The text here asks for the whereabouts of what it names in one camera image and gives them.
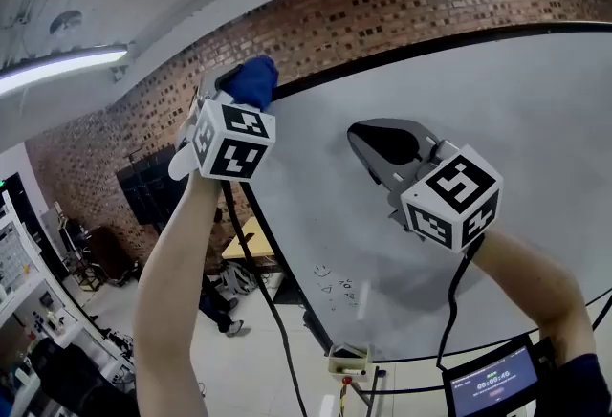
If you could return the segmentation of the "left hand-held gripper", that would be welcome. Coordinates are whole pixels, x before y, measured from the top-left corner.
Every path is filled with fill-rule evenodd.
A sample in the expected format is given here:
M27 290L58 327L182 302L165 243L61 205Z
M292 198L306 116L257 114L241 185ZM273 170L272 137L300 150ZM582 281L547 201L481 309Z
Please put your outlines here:
M216 180L249 180L276 142L275 117L238 103L226 91L242 64L224 65L202 77L187 120L179 128L168 175L191 172Z

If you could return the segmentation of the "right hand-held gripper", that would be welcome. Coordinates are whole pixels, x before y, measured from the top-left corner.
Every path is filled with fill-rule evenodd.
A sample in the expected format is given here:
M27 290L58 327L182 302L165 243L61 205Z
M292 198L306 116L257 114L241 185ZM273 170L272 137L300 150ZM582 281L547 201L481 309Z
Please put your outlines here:
M405 230L460 252L497 218L503 179L471 146L390 118L358 121L347 139Z

